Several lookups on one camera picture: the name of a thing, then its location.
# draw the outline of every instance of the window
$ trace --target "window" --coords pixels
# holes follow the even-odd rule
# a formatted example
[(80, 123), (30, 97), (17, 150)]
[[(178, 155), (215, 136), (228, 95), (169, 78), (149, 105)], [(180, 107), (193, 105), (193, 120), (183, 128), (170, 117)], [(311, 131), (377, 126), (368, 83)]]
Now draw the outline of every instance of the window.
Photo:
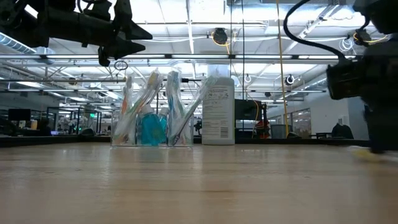
[(293, 132), (302, 138), (309, 138), (311, 135), (311, 111), (305, 109), (292, 113)]

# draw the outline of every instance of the wooden table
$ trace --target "wooden table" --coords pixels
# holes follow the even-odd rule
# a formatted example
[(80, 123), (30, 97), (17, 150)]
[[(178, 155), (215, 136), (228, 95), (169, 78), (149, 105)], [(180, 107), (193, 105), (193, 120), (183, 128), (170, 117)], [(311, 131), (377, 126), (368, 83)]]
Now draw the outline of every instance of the wooden table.
[(398, 223), (398, 165), (332, 146), (4, 148), (0, 223)]

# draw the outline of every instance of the wall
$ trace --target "wall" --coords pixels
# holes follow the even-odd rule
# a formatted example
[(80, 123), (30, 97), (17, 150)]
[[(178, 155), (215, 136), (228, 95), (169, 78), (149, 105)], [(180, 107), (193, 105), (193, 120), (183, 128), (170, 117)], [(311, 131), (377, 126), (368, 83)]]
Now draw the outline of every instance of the wall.
[(354, 138), (369, 140), (368, 125), (364, 120), (364, 103), (360, 97), (348, 99), (349, 126)]
[[(332, 100), (329, 93), (312, 93), (306, 96), (303, 102), (289, 102), (287, 112), (291, 113), (308, 108), (311, 111), (312, 134), (330, 133), (339, 118), (343, 118), (344, 124), (349, 125), (347, 99)], [(278, 115), (284, 115), (283, 106), (272, 108), (267, 112), (268, 118)]]

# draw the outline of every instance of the blue liquid bottle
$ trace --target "blue liquid bottle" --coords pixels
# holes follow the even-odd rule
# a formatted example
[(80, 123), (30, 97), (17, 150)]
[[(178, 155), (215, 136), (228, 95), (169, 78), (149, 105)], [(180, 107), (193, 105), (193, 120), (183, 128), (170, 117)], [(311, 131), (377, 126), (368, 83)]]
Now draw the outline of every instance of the blue liquid bottle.
[(158, 146), (166, 141), (166, 134), (158, 116), (150, 105), (142, 108), (142, 134), (141, 144), (145, 146)]
[(162, 128), (164, 130), (164, 132), (166, 133), (166, 129), (167, 129), (167, 115), (169, 113), (169, 109), (168, 108), (162, 108), (160, 110), (159, 113), (159, 121), (162, 125)]

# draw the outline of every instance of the product label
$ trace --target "product label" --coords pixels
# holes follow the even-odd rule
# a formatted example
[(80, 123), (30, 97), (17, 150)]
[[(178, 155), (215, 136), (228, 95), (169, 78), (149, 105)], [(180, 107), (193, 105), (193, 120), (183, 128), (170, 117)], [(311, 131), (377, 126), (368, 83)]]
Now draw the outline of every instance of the product label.
[(233, 138), (233, 99), (234, 88), (231, 86), (217, 85), (208, 91), (203, 100), (203, 138)]

